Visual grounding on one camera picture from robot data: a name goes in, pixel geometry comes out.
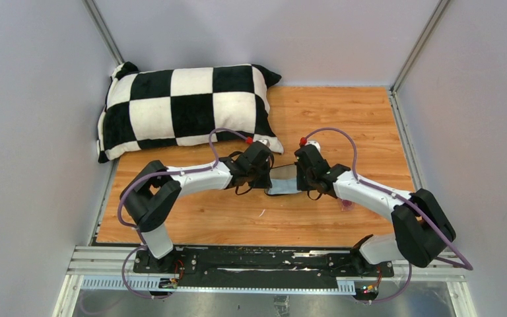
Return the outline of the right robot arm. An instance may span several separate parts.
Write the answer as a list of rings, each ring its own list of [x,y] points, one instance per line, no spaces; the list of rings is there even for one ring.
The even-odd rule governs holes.
[[[430,191],[397,190],[359,176],[351,167],[330,166],[316,143],[302,146],[294,155],[298,175],[308,190],[361,205],[392,223],[393,233],[365,236],[352,247],[351,267],[356,274],[368,275],[377,264],[392,260],[426,267],[456,239]]]

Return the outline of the light blue cleaning cloth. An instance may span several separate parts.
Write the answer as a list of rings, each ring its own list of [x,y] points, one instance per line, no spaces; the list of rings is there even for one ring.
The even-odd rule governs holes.
[[[300,192],[301,190],[298,190],[295,179],[275,180],[272,182],[271,187],[265,191],[269,196],[293,195],[299,194]]]

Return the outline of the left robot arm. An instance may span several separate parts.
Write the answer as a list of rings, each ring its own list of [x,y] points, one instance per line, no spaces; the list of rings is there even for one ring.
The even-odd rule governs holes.
[[[177,199],[209,190],[238,190],[242,186],[270,187],[274,155],[265,141],[254,141],[243,151],[215,162],[187,168],[165,166],[154,160],[122,191],[120,207],[132,218],[150,263],[161,273],[176,264],[174,244],[165,222]]]

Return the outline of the black glasses case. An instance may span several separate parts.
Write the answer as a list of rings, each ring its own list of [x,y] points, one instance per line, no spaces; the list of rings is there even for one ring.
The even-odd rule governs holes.
[[[271,183],[275,180],[296,180],[296,165],[288,164],[277,166],[270,171]]]

